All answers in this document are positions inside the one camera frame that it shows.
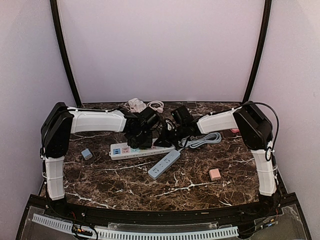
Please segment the blue power strip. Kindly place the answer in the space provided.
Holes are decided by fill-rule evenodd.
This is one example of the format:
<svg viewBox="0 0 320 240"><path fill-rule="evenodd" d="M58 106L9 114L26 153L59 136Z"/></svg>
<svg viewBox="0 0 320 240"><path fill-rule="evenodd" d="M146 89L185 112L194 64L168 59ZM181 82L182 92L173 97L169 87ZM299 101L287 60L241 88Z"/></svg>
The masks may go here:
<svg viewBox="0 0 320 240"><path fill-rule="evenodd" d="M178 150L173 149L148 171L148 175L153 180L158 179L180 158L180 156L181 153Z"/></svg>

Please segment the white multicolour power strip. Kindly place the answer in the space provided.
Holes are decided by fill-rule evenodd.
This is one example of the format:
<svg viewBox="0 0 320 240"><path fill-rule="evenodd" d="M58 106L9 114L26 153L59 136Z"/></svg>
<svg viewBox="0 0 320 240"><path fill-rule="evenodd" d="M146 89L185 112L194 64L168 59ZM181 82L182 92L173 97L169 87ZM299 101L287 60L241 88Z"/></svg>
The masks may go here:
<svg viewBox="0 0 320 240"><path fill-rule="evenodd" d="M125 160L147 157L152 155L166 154L175 148L174 145L171 145L170 147L155 146L154 142L156 140L156 138L153 138L151 148L146 149L131 148L127 142L111 144L109 156L113 161Z"/></svg>

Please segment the grey-blue charger cube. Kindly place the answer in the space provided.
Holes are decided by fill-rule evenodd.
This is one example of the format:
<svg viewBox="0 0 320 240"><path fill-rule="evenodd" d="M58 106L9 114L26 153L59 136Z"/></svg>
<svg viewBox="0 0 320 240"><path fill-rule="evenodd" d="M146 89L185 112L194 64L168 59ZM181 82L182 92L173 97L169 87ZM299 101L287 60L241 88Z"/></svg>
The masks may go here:
<svg viewBox="0 0 320 240"><path fill-rule="evenodd" d="M93 157L93 154L90 152L90 150L88 148L84 149L81 152L81 155L83 156L83 158L87 161L89 159L91 159Z"/></svg>

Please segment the salmon pink charger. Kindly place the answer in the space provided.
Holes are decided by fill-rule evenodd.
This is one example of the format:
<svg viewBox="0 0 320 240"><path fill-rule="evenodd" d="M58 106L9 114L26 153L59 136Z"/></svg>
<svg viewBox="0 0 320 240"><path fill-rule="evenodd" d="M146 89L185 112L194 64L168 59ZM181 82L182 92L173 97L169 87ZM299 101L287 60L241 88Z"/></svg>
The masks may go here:
<svg viewBox="0 0 320 240"><path fill-rule="evenodd" d="M216 181L216 180L221 179L220 171L217 168L210 169L209 170L209 176L210 176L211 181Z"/></svg>

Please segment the pink plug adapter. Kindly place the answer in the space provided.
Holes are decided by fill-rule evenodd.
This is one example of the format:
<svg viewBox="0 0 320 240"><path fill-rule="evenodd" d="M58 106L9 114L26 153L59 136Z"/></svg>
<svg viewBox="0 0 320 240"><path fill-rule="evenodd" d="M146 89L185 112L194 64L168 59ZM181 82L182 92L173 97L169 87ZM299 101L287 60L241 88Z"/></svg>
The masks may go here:
<svg viewBox="0 0 320 240"><path fill-rule="evenodd" d="M230 131L231 131L232 133L234 133L234 134L240 132L238 128L232 128L232 129L230 129Z"/></svg>

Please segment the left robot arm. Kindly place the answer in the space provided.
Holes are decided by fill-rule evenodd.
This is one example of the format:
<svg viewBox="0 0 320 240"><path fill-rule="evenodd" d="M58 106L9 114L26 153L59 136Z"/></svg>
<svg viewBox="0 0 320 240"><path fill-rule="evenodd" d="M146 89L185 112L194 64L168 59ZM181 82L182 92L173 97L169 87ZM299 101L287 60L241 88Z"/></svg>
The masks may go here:
<svg viewBox="0 0 320 240"><path fill-rule="evenodd" d="M71 134L124 133L130 147L150 147L153 127L158 121L158 114L150 107L141 112L130 112L122 107L98 110L56 103L40 130L40 157L44 165L46 195L53 200L51 210L60 218L67 218L71 213L70 206L62 200L65 197L63 165Z"/></svg>

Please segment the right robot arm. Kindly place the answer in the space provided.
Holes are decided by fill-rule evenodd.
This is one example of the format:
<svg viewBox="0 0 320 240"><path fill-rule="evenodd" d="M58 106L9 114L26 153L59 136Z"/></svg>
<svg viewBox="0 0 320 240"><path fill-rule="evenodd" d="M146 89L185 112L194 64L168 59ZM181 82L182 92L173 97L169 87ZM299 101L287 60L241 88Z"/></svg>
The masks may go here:
<svg viewBox="0 0 320 240"><path fill-rule="evenodd" d="M274 157L278 134L273 133L271 121L259 106L259 102L248 101L229 110L196 118L182 105L171 112L174 125L165 120L162 122L161 133L154 144L158 147L178 147L179 143L182 143L185 146L189 137L238 129L243 143L250 149L255 161L259 193L270 197L276 193L278 184Z"/></svg>

